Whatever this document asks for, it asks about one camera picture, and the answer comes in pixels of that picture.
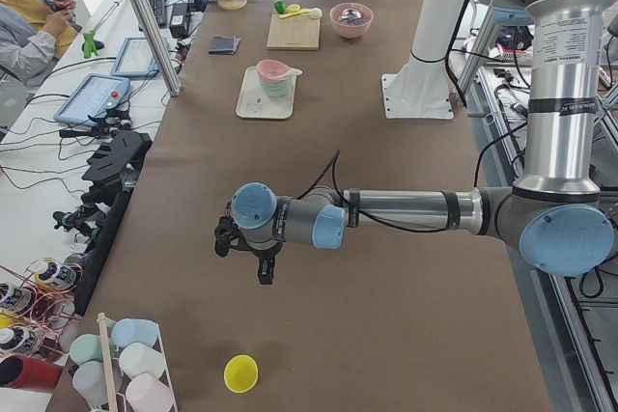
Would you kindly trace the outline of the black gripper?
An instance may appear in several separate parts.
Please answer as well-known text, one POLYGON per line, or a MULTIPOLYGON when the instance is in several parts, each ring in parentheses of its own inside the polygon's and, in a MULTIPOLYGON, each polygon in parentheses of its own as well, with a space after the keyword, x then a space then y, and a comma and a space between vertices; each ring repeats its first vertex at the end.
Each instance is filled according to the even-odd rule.
POLYGON ((227 203, 223 215, 218 220, 214 236, 214 251, 219 257, 227 257, 230 250, 251 252, 259 260, 258 280, 260 284, 271 285, 273 283, 275 257, 283 248, 282 242, 268 245, 264 250, 250 245, 232 218, 230 202, 227 203))

